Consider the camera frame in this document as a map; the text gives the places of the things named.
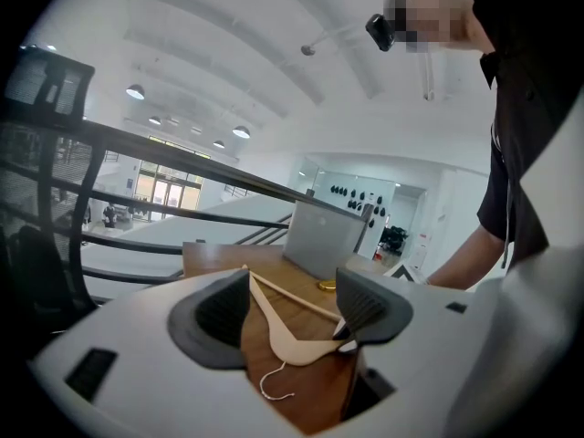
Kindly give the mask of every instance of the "doorway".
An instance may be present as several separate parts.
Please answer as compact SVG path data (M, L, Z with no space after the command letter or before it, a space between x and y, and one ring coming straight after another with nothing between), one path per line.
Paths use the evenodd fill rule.
M201 184L197 182L175 178L169 180L156 173L142 171L138 176L134 198L149 203L196 211L200 192ZM140 209L134 214L135 219L144 221L160 221L166 216L167 214Z
M154 192L152 193L152 202L163 204L173 208L178 208L183 198L184 186L175 183L166 182L164 180L156 180L154 183ZM151 221L160 221L164 219L166 214L151 212Z

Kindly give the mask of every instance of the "hanger hook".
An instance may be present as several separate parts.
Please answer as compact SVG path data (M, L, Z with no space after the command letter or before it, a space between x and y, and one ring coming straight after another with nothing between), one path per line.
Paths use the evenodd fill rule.
M270 376L273 375L274 373L278 373L279 371L282 371L284 369L284 366L286 365L286 363L282 363L282 366L274 371L270 371L269 373L266 373L262 379L259 381L259 390L262 392L262 396L264 396L266 399L268 399L269 401L282 401L285 398L290 398L292 396L294 396L294 392L290 392L289 394L286 394L285 396L282 396L281 398L273 398L272 396L266 394L266 392L264 391L264 380Z

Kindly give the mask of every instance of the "ceiling beam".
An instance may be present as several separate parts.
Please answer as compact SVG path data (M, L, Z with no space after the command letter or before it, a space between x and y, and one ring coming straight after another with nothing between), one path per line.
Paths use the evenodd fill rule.
M306 74L294 65L287 64L286 56L268 39L241 20L214 8L200 0L154 0L165 3L186 13L197 16L202 20L217 26L233 37L237 37L244 44L251 47L260 56L268 60L279 69L292 83L306 94L315 105L324 100L316 84Z
M193 111L181 109L174 106L168 106L166 104L155 102L152 100L145 100L145 104L155 110L158 110L160 113L158 115L162 115L162 120L164 120L164 116L174 114L175 117L182 117L190 121L191 123L195 123L200 126L204 126L205 128L214 128L219 131L231 131L234 126L221 120L221 119L205 119L201 115L197 115Z
M133 70L140 72L149 78L160 81L161 83L164 83L168 86L172 86L173 88L183 91L186 94L195 95L197 98L204 99L205 101L209 102L210 104L214 104L223 111L230 112L233 116L243 120L241 123L248 123L249 126L256 127L260 130L264 127L263 121L251 117L241 109L234 109L233 105L225 102L224 99L216 97L210 92L187 84L180 79L174 78L156 68L147 68L138 63L133 63L131 67Z
M358 57L359 48L347 48L348 41L345 40L342 32L337 31L340 27L343 27L343 23L335 17L334 12L323 7L318 0L297 1L322 26L330 39L337 45L340 54L345 58L345 61L355 74L367 98L371 99L380 94L382 92L380 84L374 74L367 70Z
M194 67L198 67L199 69L222 79L234 88L243 91L259 104L271 110L280 119L285 118L288 114L283 107L278 105L268 96L256 91L245 79L234 73L230 68L217 63L217 61L213 60L210 56L200 54L189 47L181 46L174 41L154 36L145 31L129 30L126 32L124 39L158 50L165 55L179 58Z

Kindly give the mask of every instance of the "wooden table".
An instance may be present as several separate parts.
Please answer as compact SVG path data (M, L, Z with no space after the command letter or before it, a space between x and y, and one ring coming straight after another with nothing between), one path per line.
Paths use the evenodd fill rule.
M280 245L213 245L184 243L182 263L185 277L200 276L247 265L260 276L305 300L339 313L335 293L317 288L317 280L282 256ZM361 256L352 256L350 269L384 272L387 267ZM323 318L275 290L259 284L274 310L296 336L303 340L331 339L335 323ZM242 352L247 360L247 376L259 393L259 381L282 365L269 345L264 314L251 297L250 310L242 333ZM352 386L356 355L329 354L306 367L286 365L264 383L271 396L296 394L283 401L266 401L303 433L321 432L339 423Z

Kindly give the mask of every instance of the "gold coin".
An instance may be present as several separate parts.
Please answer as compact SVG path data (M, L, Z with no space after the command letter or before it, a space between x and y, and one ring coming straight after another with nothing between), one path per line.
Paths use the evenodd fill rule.
M318 283L318 288L325 292L334 292L337 290L337 281L331 279L329 281L321 281Z

